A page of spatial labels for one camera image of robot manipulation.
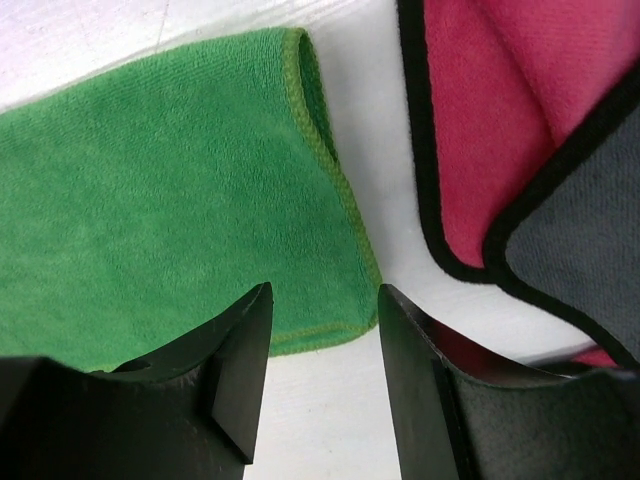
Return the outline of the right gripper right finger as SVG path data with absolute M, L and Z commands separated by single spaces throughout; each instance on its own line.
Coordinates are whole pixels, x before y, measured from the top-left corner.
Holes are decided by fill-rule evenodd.
M 378 314 L 405 479 L 635 479 L 639 375 L 499 355 L 383 285 Z

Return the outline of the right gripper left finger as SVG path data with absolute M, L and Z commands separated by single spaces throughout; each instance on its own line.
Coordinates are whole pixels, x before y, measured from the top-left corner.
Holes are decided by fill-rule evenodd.
M 273 293 L 113 371 L 1 361 L 5 479 L 240 479 L 254 458 Z

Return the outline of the green microfiber towel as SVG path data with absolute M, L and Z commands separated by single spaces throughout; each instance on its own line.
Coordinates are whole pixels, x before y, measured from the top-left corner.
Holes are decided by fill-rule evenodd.
M 184 45 L 1 117 L 1 351 L 112 368 L 274 292 L 272 355 L 377 321 L 308 33 Z

